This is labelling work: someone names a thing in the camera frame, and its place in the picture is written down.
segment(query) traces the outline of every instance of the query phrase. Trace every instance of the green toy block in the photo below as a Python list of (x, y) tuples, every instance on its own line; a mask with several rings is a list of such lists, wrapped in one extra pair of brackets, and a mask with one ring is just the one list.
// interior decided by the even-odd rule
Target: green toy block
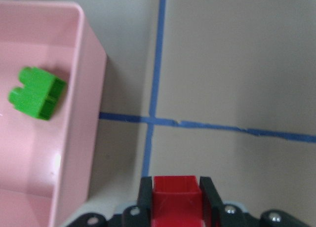
[(9, 93), (14, 108), (35, 118), (49, 120), (66, 83), (40, 68), (25, 67), (19, 74), (24, 88), (15, 87)]

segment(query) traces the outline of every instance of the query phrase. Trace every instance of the blue tape line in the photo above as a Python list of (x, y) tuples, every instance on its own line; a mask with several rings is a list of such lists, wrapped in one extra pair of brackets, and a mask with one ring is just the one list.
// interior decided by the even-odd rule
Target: blue tape line
[(157, 110), (161, 57), (162, 57), (162, 42), (163, 42), (165, 6), (166, 6), (166, 0), (159, 0), (155, 64), (154, 64), (152, 93), (151, 93), (150, 106), (149, 106), (149, 116), (150, 117), (155, 117), (156, 110)]
[[(177, 122), (172, 119), (167, 118), (152, 118), (146, 116), (134, 116), (134, 115), (124, 115), (116, 113), (100, 113), (100, 119), (114, 120), (114, 121), (124, 121), (124, 122), (136, 122), (136, 123), (147, 123), (148, 125), (158, 125), (158, 126), (169, 126), (169, 127), (180, 127), (188, 129), (212, 129), (212, 130), (224, 130), (224, 131), (235, 131), (250, 134), (253, 136), (266, 136), (266, 137), (278, 137), (286, 140), (297, 141), (297, 142), (307, 142), (307, 143), (316, 143), (316, 136), (299, 134), (299, 133), (290, 133), (290, 132), (277, 132), (269, 131), (263, 129), (244, 129), (234, 126), (225, 126), (211, 123), (201, 123), (201, 122), (192, 122), (192, 121), (181, 121)], [(151, 143), (146, 141), (146, 149), (151, 149)]]
[(148, 123), (146, 141), (145, 141), (144, 158), (143, 158), (142, 177), (146, 177), (149, 175), (150, 158), (152, 154), (153, 134), (154, 134), (154, 124)]

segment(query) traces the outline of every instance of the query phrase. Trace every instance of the white surface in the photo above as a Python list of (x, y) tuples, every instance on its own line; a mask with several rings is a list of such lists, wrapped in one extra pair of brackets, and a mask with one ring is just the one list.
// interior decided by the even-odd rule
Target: white surface
[[(73, 0), (110, 62), (101, 111), (148, 115), (159, 0)], [(167, 0), (158, 117), (316, 133), (316, 0)], [(110, 218), (137, 198), (146, 125), (100, 121), (90, 198)], [(156, 126), (151, 175), (212, 177), (251, 214), (314, 225), (316, 144)]]

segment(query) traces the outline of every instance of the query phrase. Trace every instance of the plastic box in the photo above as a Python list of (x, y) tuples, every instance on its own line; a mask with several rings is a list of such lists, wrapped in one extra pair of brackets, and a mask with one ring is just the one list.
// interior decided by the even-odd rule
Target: plastic box
[[(0, 225), (59, 226), (87, 197), (106, 54), (76, 3), (0, 0)], [(49, 121), (13, 108), (24, 66), (67, 82)]]

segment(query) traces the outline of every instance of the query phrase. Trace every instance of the pink plastic container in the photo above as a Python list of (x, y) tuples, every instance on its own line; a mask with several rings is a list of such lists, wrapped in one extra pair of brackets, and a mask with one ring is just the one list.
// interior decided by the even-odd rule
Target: pink plastic container
[[(75, 3), (0, 0), (0, 226), (59, 226), (87, 197), (106, 54)], [(13, 108), (18, 73), (67, 81), (50, 121)]]

